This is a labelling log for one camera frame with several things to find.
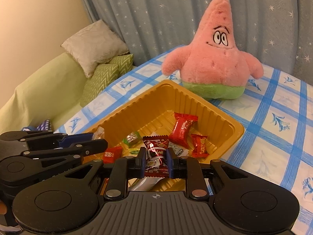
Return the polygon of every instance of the beige wall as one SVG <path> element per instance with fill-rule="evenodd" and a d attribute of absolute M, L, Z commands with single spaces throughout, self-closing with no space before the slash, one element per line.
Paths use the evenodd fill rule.
<path fill-rule="evenodd" d="M 0 0 L 0 108 L 90 22 L 81 0 Z"/>

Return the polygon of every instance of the patrick star plush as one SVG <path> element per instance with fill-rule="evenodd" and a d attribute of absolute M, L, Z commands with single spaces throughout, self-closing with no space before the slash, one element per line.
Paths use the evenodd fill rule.
<path fill-rule="evenodd" d="M 250 75 L 263 76 L 259 60 L 236 47 L 229 0 L 212 0 L 192 42 L 167 55 L 162 73 L 169 76 L 176 70 L 185 88 L 214 99 L 238 98 Z"/>

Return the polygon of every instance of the zigzag patterned pillow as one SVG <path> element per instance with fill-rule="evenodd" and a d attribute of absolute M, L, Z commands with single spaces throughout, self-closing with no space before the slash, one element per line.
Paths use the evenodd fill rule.
<path fill-rule="evenodd" d="M 117 64 L 100 64 L 97 66 L 91 78 L 87 79 L 80 105 L 85 107 L 95 99 L 103 89 L 114 80 L 118 79 L 119 66 Z"/>
<path fill-rule="evenodd" d="M 126 74 L 127 72 L 131 71 L 133 62 L 134 62 L 134 55 L 129 54 L 129 55 L 123 55 L 123 56 L 115 56 L 108 63 L 118 65 L 119 71 L 120 71 L 118 77 L 120 77 Z"/>

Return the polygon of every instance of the dark red candy package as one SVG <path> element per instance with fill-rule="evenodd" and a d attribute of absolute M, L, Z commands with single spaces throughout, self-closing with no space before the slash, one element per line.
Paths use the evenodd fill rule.
<path fill-rule="evenodd" d="M 112 147 L 112 148 L 107 148 L 107 150 L 103 153 L 103 163 L 105 164 L 112 164 L 115 162 L 116 159 L 120 158 L 122 155 L 122 147 Z"/>
<path fill-rule="evenodd" d="M 207 157 L 209 154 L 207 153 L 207 148 L 205 146 L 205 139 L 207 136 L 192 134 L 191 135 L 193 145 L 195 149 L 192 151 L 192 157 Z"/>
<path fill-rule="evenodd" d="M 197 116 L 174 113 L 176 124 L 173 131 L 168 136 L 169 140 L 173 143 L 189 148 L 187 143 L 187 136 L 191 125 L 198 121 Z"/>
<path fill-rule="evenodd" d="M 168 136 L 144 136 L 142 141 L 147 148 L 147 164 L 145 177 L 168 177 L 166 165 L 166 149 Z"/>

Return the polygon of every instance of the golden plastic container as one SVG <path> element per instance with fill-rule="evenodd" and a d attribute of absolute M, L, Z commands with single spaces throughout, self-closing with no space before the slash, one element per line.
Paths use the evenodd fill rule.
<path fill-rule="evenodd" d="M 171 80 L 164 80 L 144 93 L 125 103 L 86 132 L 95 132 L 99 126 L 104 128 L 104 137 L 109 147 L 122 146 L 122 156 L 129 155 L 128 147 L 122 139 L 134 131 L 141 136 L 169 135 L 175 125 L 174 112 L 198 116 L 189 134 L 208 136 L 206 147 L 207 158 L 199 158 L 199 162 L 210 163 L 220 158 L 242 136 L 244 127 L 238 121 L 207 102 L 200 96 L 190 92 Z M 188 136 L 189 154 L 193 149 L 192 139 Z M 85 157 L 84 162 L 101 158 L 102 154 Z M 163 179 L 153 191 L 183 190 L 184 180 Z"/>

